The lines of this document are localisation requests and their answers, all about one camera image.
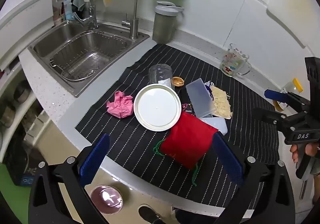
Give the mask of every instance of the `plastic storage box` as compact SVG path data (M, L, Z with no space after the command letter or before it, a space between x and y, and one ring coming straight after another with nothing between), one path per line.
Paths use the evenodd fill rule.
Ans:
M208 116L216 110L216 107L201 78L189 83L186 86L196 117Z

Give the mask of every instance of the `clear plastic container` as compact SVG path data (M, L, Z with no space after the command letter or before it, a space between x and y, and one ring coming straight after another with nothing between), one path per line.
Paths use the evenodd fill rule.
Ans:
M303 92L303 88L297 78L294 78L292 82L288 82L281 90L281 93L288 93L288 92L292 92L297 95ZM273 105L280 112L284 111L288 107L287 103L282 103L276 100L273 100Z
M152 39L159 44L166 44L172 39L177 18L172 16L155 15Z
M216 107L201 78L189 83L186 89L196 117L206 117L215 112Z
M162 84L174 90L172 69L167 64L153 65L149 69L149 84Z

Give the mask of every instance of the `round white plate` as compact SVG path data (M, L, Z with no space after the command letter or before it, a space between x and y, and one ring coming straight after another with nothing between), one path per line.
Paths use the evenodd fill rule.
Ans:
M134 99L133 111L146 129L165 131L180 118L181 102L173 89L162 84L151 84L139 91Z

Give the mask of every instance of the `wire dish rack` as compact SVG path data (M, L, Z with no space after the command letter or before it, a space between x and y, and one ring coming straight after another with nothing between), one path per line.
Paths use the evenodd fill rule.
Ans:
M79 82L105 68L127 47L121 37L86 31L62 45L50 59L50 65L64 79Z

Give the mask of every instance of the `yellow bottle cap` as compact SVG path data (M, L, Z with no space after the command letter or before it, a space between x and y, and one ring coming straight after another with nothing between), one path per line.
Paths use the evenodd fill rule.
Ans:
M292 82L293 82L293 84L296 86L296 88L297 88L297 90L298 90L299 92L303 92L303 88L302 88L302 86L301 86L301 84L300 84L300 82L299 82L299 80L298 80L297 78L294 78L294 79L292 80Z

